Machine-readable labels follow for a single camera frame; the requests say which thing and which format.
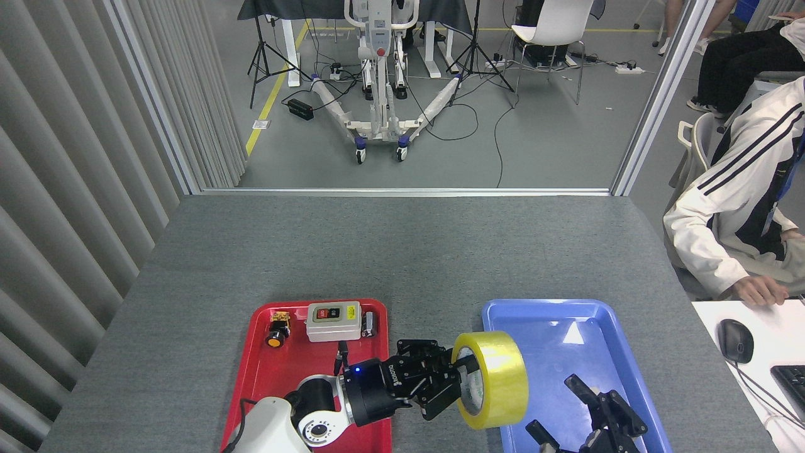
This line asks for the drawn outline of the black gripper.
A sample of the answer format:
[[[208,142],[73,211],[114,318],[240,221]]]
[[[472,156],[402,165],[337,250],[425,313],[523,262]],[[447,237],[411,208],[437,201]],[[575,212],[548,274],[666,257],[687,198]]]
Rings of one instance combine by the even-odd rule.
[[[592,433],[580,446],[579,452],[640,451],[635,445],[635,438],[647,433],[648,425],[620,393],[615,390],[595,393],[575,374],[564,379],[564,384],[587,405],[591,416]],[[537,442],[540,448],[538,452],[560,450],[558,442],[538,420],[529,422],[525,430]]]
[[[435,339],[400,339],[396,347],[396,376],[405,378],[406,387],[410,387],[406,398],[393,395],[384,381],[384,364],[378,358],[344,369],[346,401],[358,427],[390,418],[396,410],[412,407],[412,401],[419,405],[422,417],[431,421],[460,398],[461,378],[430,375],[451,373],[455,367],[462,367],[468,374],[479,370],[476,358],[467,355],[456,359],[453,348],[440,346]]]

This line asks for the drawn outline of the person's right hand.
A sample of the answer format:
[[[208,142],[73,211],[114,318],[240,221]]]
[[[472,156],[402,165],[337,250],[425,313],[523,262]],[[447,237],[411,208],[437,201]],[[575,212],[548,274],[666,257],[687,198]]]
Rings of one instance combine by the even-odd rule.
[[[788,288],[770,276],[745,276],[736,281],[730,291],[750,306],[779,306],[789,298]]]

